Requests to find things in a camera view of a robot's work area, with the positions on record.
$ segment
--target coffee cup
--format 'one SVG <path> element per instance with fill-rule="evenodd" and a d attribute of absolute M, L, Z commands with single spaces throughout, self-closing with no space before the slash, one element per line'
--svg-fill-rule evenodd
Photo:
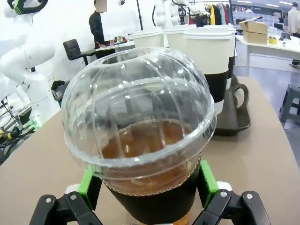
<path fill-rule="evenodd" d="M 195 24 L 191 25 L 178 25 L 172 26 L 165 30 L 165 34 L 168 38 L 169 48 L 178 50 L 182 53 L 185 53 L 186 43 L 185 38 L 183 37 L 183 33 L 191 28 L 196 28 Z"/>
<path fill-rule="evenodd" d="M 228 78 L 232 34 L 227 28 L 195 28 L 185 31 L 186 54 L 204 73 L 215 101 L 215 112 L 223 110 Z"/>
<path fill-rule="evenodd" d="M 75 157 L 142 224 L 188 225 L 201 152 L 217 123 L 194 62 L 169 48 L 118 52 L 85 67 L 65 95 Z"/>
<path fill-rule="evenodd" d="M 235 49 L 236 29 L 231 24 L 228 24 L 228 25 L 207 25 L 207 26 L 204 26 L 204 27 L 205 28 L 227 27 L 228 30 L 232 33 L 232 39 L 231 39 L 232 51 L 231 51 L 231 54 L 229 55 L 228 79 L 227 79 L 227 85 L 226 85 L 226 90 L 228 90 L 231 87 L 231 79 L 232 79 L 232 76 L 233 76 L 233 66 L 234 66 L 234 61 L 235 61 L 234 49 Z"/>
<path fill-rule="evenodd" d="M 164 32 L 161 28 L 138 31 L 131 37 L 136 48 L 164 47 Z"/>

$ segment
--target office chair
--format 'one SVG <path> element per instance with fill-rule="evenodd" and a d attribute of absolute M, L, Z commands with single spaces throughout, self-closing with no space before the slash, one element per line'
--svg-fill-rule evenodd
<path fill-rule="evenodd" d="M 76 39 L 65 41 L 63 45 L 67 53 L 67 58 L 69 60 L 76 60 L 82 57 L 86 66 L 89 64 L 87 56 L 93 56 L 96 54 L 96 51 L 94 49 L 86 52 L 81 52 Z"/>

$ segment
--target tray handle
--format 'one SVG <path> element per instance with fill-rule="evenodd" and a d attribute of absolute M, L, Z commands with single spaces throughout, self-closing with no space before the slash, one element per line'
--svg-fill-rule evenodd
<path fill-rule="evenodd" d="M 247 109 L 247 105 L 249 102 L 249 90 L 248 90 L 247 86 L 242 83 L 238 83 L 238 84 L 232 86 L 231 89 L 232 89 L 233 94 L 235 94 L 238 89 L 242 89 L 244 91 L 244 101 L 243 101 L 242 105 L 237 108 Z"/>

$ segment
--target paper cup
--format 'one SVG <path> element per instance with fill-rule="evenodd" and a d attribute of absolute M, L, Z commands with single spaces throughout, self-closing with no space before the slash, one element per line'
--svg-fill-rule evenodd
<path fill-rule="evenodd" d="M 191 28 L 196 28 L 195 24 L 192 25 L 179 25 L 172 26 L 169 29 L 165 30 L 165 34 L 168 38 L 169 48 L 178 50 L 182 53 L 186 51 L 186 40 L 183 37 L 183 33 Z"/>
<path fill-rule="evenodd" d="M 227 28 L 195 28 L 185 31 L 186 54 L 198 65 L 215 101 L 216 114 L 223 110 L 232 34 Z"/>
<path fill-rule="evenodd" d="M 131 35 L 136 48 L 164 47 L 164 32 L 161 29 L 142 30 Z"/>
<path fill-rule="evenodd" d="M 233 76 L 233 66 L 234 66 L 234 49 L 235 49 L 235 34 L 236 34 L 236 29 L 234 28 L 233 25 L 212 25 L 212 26 L 204 26 L 205 28 L 219 28 L 219 27 L 226 27 L 232 34 L 232 39 L 231 39 L 231 53 L 229 55 L 229 64 L 228 64 L 228 79 L 227 79 L 227 85 L 226 85 L 226 90 L 230 89 L 231 87 L 231 78 Z"/>

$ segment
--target stool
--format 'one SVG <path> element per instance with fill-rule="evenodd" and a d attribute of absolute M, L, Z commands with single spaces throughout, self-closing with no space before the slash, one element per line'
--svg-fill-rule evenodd
<path fill-rule="evenodd" d="M 293 103 L 295 98 L 299 98 L 298 104 Z M 297 115 L 290 113 L 291 107 L 297 108 Z M 289 83 L 280 111 L 282 113 L 279 117 L 279 120 L 282 123 L 285 124 L 287 119 L 292 119 L 300 123 L 300 87 Z"/>

